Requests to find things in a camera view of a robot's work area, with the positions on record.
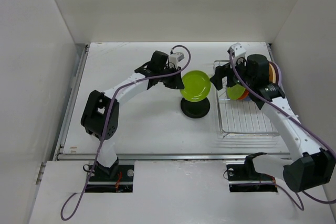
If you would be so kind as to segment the green plate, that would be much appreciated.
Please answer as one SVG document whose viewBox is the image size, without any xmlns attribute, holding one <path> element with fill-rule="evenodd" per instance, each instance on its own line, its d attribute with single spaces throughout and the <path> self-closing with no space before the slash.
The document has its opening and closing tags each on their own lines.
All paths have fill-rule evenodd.
<svg viewBox="0 0 336 224">
<path fill-rule="evenodd" d="M 209 76 L 200 70 L 192 70 L 182 77 L 184 89 L 180 90 L 182 97 L 188 102 L 200 102 L 207 98 L 211 90 Z"/>
<path fill-rule="evenodd" d="M 236 84 L 232 87 L 226 88 L 227 97 L 231 100 L 238 100 L 245 92 L 245 87 Z"/>
</svg>

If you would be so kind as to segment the orange plate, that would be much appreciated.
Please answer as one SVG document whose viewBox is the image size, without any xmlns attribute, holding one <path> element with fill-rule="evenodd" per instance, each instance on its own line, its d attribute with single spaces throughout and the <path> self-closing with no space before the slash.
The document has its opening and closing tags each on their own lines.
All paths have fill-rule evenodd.
<svg viewBox="0 0 336 224">
<path fill-rule="evenodd" d="M 245 90 L 244 93 L 238 98 L 238 100 L 244 100 L 248 97 L 249 91 Z"/>
</svg>

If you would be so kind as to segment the black plate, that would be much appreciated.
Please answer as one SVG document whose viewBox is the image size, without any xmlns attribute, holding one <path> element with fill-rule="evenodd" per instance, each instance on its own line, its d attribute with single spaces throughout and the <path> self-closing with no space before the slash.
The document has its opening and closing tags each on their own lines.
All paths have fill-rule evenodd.
<svg viewBox="0 0 336 224">
<path fill-rule="evenodd" d="M 191 119 L 200 119 L 208 114 L 211 104 L 208 98 L 198 102 L 190 102 L 185 98 L 182 98 L 180 107 L 187 117 Z"/>
</svg>

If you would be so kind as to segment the blue plate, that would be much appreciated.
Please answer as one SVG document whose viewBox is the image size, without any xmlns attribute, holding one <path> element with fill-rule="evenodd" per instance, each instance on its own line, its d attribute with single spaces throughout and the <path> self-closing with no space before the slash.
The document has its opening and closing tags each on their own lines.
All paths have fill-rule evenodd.
<svg viewBox="0 0 336 224">
<path fill-rule="evenodd" d="M 251 98 L 249 96 L 247 96 L 243 100 L 248 102 L 248 101 L 251 101 Z"/>
</svg>

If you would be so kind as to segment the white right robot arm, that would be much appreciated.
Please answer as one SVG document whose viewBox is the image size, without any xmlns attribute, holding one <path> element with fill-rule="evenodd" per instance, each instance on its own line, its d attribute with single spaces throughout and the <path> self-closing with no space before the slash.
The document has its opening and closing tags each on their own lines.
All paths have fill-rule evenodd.
<svg viewBox="0 0 336 224">
<path fill-rule="evenodd" d="M 246 177 L 279 178 L 296 193 L 330 181 L 335 168 L 335 152 L 297 119 L 281 87 L 280 69 L 274 62 L 260 54 L 233 57 L 214 69 L 210 81 L 216 90 L 241 88 L 246 92 L 271 121 L 290 153 L 290 160 L 265 152 L 246 156 L 243 166 Z"/>
</svg>

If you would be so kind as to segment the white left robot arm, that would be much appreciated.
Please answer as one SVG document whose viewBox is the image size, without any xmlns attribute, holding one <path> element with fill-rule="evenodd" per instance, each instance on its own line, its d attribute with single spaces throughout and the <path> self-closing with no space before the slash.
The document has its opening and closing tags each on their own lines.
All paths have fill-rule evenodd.
<svg viewBox="0 0 336 224">
<path fill-rule="evenodd" d="M 119 110 L 122 105 L 136 95 L 147 91 L 159 82 L 169 89 L 182 90 L 181 72 L 189 65 L 191 54 L 184 67 L 177 63 L 170 66 L 172 60 L 180 62 L 184 59 L 181 52 L 166 54 L 155 51 L 150 61 L 136 68 L 134 73 L 119 85 L 99 92 L 92 91 L 89 94 L 80 124 L 85 132 L 99 139 L 95 172 L 106 180 L 112 180 L 117 176 L 118 157 L 114 152 L 112 143 L 105 143 L 111 139 L 118 128 Z"/>
</svg>

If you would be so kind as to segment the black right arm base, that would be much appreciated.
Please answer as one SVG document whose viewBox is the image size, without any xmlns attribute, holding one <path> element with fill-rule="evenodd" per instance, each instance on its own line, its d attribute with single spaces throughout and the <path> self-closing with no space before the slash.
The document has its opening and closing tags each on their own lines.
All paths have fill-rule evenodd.
<svg viewBox="0 0 336 224">
<path fill-rule="evenodd" d="M 229 181 L 231 193 L 277 193 L 275 179 L 269 175 L 255 171 L 253 158 L 265 155 L 259 152 L 246 156 L 243 163 L 227 163 L 223 177 Z"/>
</svg>

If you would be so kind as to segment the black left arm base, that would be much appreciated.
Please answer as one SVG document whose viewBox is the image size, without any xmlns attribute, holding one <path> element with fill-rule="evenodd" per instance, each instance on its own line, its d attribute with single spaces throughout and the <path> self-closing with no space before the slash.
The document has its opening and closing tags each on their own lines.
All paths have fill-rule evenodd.
<svg viewBox="0 0 336 224">
<path fill-rule="evenodd" d="M 134 164 L 121 163 L 117 160 L 110 168 L 99 163 L 93 169 L 86 193 L 132 193 Z"/>
</svg>

